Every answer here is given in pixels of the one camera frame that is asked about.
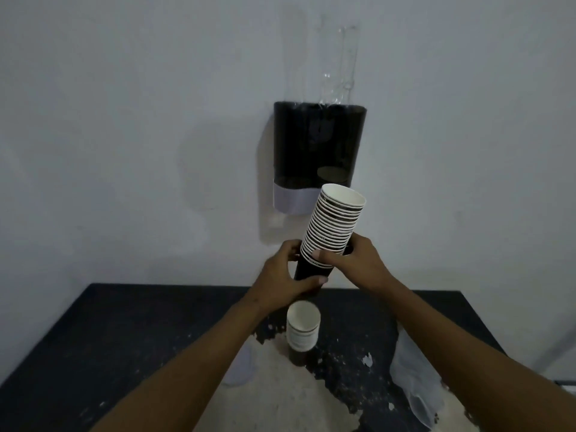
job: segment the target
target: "table surface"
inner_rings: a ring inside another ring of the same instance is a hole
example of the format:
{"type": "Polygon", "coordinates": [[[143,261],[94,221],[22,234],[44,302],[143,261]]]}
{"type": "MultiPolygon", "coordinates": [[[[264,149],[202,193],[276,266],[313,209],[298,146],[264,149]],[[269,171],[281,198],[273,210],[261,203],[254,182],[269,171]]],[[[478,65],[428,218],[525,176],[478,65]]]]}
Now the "table surface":
{"type": "MultiPolygon", "coordinates": [[[[86,431],[124,395],[216,323],[244,287],[92,284],[0,387],[0,430],[86,431]]],[[[502,351],[458,291],[416,291],[456,324],[502,351]]],[[[307,370],[353,413],[358,431],[425,431],[391,383],[398,330],[358,290],[322,289],[307,370]],[[362,363],[371,354],[372,367],[362,363]],[[388,403],[396,407],[388,409],[388,403]]],[[[286,310],[256,329],[260,342],[286,325],[286,310]]]]}

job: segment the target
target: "wall-mounted cup dispenser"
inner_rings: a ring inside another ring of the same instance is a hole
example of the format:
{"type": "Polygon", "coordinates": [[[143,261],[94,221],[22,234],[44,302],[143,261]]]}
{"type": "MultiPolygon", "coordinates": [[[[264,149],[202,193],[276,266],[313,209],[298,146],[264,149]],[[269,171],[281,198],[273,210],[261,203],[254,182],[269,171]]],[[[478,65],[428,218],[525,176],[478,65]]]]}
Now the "wall-mounted cup dispenser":
{"type": "Polygon", "coordinates": [[[350,186],[366,108],[274,103],[274,207],[311,214],[325,183],[350,186]]]}

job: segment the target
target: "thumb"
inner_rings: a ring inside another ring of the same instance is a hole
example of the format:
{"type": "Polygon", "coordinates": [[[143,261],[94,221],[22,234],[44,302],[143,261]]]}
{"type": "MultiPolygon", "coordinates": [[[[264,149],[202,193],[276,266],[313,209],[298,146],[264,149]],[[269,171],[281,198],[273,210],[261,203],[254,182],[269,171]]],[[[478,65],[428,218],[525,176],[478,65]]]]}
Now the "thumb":
{"type": "Polygon", "coordinates": [[[296,283],[298,284],[298,290],[303,293],[304,291],[319,288],[326,282],[328,282],[328,278],[326,276],[312,276],[307,277],[304,280],[298,280],[296,283]]]}
{"type": "Polygon", "coordinates": [[[332,265],[338,269],[342,268],[344,264],[344,256],[338,253],[331,252],[330,250],[314,250],[312,252],[312,257],[316,259],[318,262],[322,262],[323,264],[332,265]]]}

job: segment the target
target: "person's left hand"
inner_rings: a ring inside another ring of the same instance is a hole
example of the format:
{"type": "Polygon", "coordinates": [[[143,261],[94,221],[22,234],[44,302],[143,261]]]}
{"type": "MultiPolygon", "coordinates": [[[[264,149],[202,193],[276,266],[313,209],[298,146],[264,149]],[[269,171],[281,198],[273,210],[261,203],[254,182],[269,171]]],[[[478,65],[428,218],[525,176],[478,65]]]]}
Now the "person's left hand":
{"type": "Polygon", "coordinates": [[[324,276],[312,276],[304,280],[290,277],[288,261],[298,260],[300,243],[299,239],[284,241],[277,253],[264,263],[256,282],[244,297],[259,305],[266,315],[289,305],[303,292],[318,288],[328,281],[324,276]]]}

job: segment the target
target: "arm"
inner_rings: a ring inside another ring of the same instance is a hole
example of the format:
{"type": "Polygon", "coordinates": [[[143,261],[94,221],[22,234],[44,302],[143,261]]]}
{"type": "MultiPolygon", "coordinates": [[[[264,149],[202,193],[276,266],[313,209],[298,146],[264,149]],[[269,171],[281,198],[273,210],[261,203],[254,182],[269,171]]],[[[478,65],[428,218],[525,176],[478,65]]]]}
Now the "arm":
{"type": "Polygon", "coordinates": [[[473,337],[395,279],[369,239],[354,251],[313,255],[382,299],[442,379],[487,432],[576,431],[576,397],[473,337]]]}
{"type": "Polygon", "coordinates": [[[214,327],[120,400],[92,432],[190,432],[258,323],[327,281],[320,276],[292,280],[287,263],[296,259],[299,246],[299,240],[284,242],[214,327]]]}

